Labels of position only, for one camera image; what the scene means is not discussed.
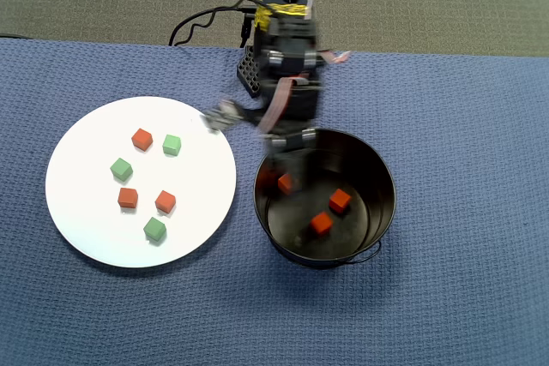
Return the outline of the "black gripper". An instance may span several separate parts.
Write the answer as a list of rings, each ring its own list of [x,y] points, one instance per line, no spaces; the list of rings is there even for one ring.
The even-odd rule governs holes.
[[[267,152],[280,174],[278,187],[290,195],[302,189],[305,180],[305,148],[313,147],[317,130],[318,91],[292,91],[274,127],[265,135]]]

